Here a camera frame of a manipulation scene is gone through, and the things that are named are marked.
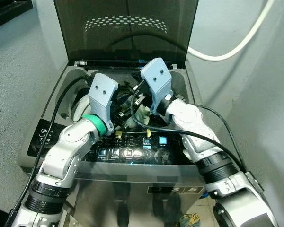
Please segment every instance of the top-load washing machine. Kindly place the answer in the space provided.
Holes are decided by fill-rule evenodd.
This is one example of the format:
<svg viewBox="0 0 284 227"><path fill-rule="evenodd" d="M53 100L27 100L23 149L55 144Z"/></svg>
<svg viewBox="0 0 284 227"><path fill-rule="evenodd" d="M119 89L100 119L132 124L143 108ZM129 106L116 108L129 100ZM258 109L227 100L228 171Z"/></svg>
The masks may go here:
<svg viewBox="0 0 284 227"><path fill-rule="evenodd" d="M55 6L69 63L24 139L18 156L23 171L32 168L61 93L78 77L109 76L119 84L116 100L126 107L141 68L161 57L174 94L189 103L199 99L186 61L196 0L55 0ZM42 157L65 126L93 108L88 102L84 106L87 81L66 93ZM140 115L150 125L164 126L147 109ZM83 226L136 226L138 220L142 226L174 226L204 193L204 181L183 153L181 137L158 131L149 135L130 119L115 127L122 135L103 137L81 162L71 215Z"/></svg>

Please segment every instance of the black cable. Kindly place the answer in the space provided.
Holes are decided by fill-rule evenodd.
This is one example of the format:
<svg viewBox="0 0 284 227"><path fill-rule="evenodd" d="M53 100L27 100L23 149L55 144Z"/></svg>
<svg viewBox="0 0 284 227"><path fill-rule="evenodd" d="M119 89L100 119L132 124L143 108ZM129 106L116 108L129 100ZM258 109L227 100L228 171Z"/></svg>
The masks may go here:
<svg viewBox="0 0 284 227"><path fill-rule="evenodd" d="M133 111L133 102L134 102L134 99L137 96L138 89L139 89L139 87L137 88L136 92L134 93L134 95L131 99L131 105L130 105L132 118L137 123L137 125L140 125L143 128L147 128L147 129L151 129L151 130L158 130L158 131L164 131L164 132L169 132L169 133L179 133L179 134L184 134L184 135L188 135L188 136L194 136L194 137L200 138L202 140L205 140L207 142L210 142L210 143L216 145L217 147L219 147L220 149L222 149L228 156L230 156L232 158L232 160L237 164L237 166L239 167L239 169L241 171L245 171L244 167L241 165L241 163L239 162L239 160L237 159L236 156L234 156L226 147L224 147L223 145L221 145L217 141L212 140L211 138L208 138L206 136L202 136L200 134L197 134L197 133L194 133L194 132L191 132L191 131L153 127L153 126L149 126L149 125L146 125L146 124L143 124L142 122L140 122L136 118L136 116L134 115L134 111Z"/></svg>
<svg viewBox="0 0 284 227"><path fill-rule="evenodd" d="M30 177L29 177L29 179L28 179L28 182L27 182L27 184L26 184L24 190L22 191L22 194L20 195L18 201L16 202L16 205L14 206L14 211L18 211L18 210L19 210L19 208L20 208L20 206L21 206L21 203L22 203L22 201L23 201L23 199L24 199L24 197L25 197L25 195L26 195L26 193L27 193L27 191L28 191L28 189L29 189L29 187L30 187L30 185L31 185L31 182L33 181L33 179L34 179L34 177L35 177L35 175L36 175L37 166L38 166L38 163L39 163L39 160L40 160L40 156L41 156L41 153L42 153L42 151L43 151L43 148L44 148L46 139L47 139L48 134L50 133L50 130L51 130L52 126L53 126L53 123L54 123L54 121L55 121L55 118L56 118L56 115L57 115L59 106L60 106L60 104L61 104L61 102L62 102L62 100L63 100L65 94L68 92L68 90L69 90L75 83L77 83L79 80L82 80L82 79L84 79L84 77L78 77L78 78L76 78L75 80L73 80L73 81L63 90L62 94L60 95L60 97L59 97L59 99L58 99L58 102L57 102L57 104L56 104L56 107L55 107L55 109L54 109L54 111L53 111L51 123L50 123L50 125L49 125L49 127L48 127L47 133L46 133L46 135L45 135L45 137L44 137L44 139L43 139L43 142L42 142L42 144L41 144L41 147L40 147L40 149L39 149L39 151L38 151L38 154L37 154L37 156L36 156L35 163L34 163L33 168L32 168L32 172L31 172L31 174L30 174Z"/></svg>
<svg viewBox="0 0 284 227"><path fill-rule="evenodd" d="M209 110L209 111L213 112L215 115L217 115L221 119L221 121L223 122L223 124L225 125L225 127L226 127L226 129L227 129L227 131L229 133L229 136L231 137L231 141L233 143L233 146L235 147L235 150L236 150L236 152L238 154L238 157L239 157L239 160L240 160L242 166L247 170L247 167L246 167L246 164L245 164L245 162L243 160L242 154L241 154L241 152L240 152L240 150L239 150L239 148L237 146L236 140L235 140L235 138L234 138L234 136L233 136L233 134L231 132L231 129L230 129L228 123L226 122L226 120L217 111L215 111L214 109L212 109L212 108L210 108L208 106L197 105L197 104L195 104L195 106L203 108L203 109L206 109L206 110Z"/></svg>
<svg viewBox="0 0 284 227"><path fill-rule="evenodd" d="M145 31L130 32L128 34L125 34L125 35L115 39L110 44L108 44L104 49L109 50L113 45L115 45L115 44L117 44L117 43L119 43L119 42L121 42L125 39L132 38L132 37L135 37L135 36L142 36L142 35L154 36L158 39L164 40L164 41L178 47L179 49L187 52L187 46L184 46L184 45L177 43L175 40L166 37L166 35L162 35L160 33L155 33L155 32L149 32L149 31L147 31L147 32L145 32Z"/></svg>

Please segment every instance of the robotic arm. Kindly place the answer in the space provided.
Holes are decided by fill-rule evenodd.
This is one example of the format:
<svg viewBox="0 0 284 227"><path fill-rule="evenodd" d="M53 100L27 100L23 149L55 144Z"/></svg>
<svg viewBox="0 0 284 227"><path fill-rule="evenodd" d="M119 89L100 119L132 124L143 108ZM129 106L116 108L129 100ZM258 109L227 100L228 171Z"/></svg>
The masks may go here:
<svg viewBox="0 0 284 227"><path fill-rule="evenodd" d="M173 98L171 75L161 58L149 62L142 69L141 77L152 96L152 114L160 114L166 122L174 124L174 128L219 142L203 122L197 107ZM61 132L58 142L47 153L12 227L58 226L80 160L99 137L110 135L114 130L110 105L117 88L118 84L104 74L95 76L89 98L91 105L97 106L96 112L83 116ZM134 104L140 105L142 97L139 96ZM219 147L197 137L181 136L187 153L205 179L207 191L217 200L213 211L221 227L278 226L261 196L261 187L250 172L238 171Z"/></svg>

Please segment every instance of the metal bracket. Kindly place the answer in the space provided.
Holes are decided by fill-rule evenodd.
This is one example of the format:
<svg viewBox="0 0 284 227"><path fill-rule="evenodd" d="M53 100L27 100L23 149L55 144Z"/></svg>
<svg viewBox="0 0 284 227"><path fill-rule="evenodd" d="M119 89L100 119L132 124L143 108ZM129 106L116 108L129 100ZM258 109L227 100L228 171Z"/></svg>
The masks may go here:
<svg viewBox="0 0 284 227"><path fill-rule="evenodd" d="M173 91L171 90L171 74L163 59L155 58L141 70L141 77L145 79L151 89L151 113L158 115L157 107L161 100L168 94L173 95Z"/></svg>
<svg viewBox="0 0 284 227"><path fill-rule="evenodd" d="M118 86L117 82L105 74L97 73L89 90L91 114L97 115L104 122L107 127L107 136L114 131L113 123L110 120L110 106Z"/></svg>

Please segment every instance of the blue light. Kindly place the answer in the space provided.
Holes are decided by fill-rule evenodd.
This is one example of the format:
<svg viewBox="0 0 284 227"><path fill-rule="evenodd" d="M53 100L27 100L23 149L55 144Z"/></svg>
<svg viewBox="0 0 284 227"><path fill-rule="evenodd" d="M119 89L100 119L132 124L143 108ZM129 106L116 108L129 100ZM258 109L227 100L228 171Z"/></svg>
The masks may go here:
<svg viewBox="0 0 284 227"><path fill-rule="evenodd" d="M165 136L159 136L159 144L167 144L167 138Z"/></svg>

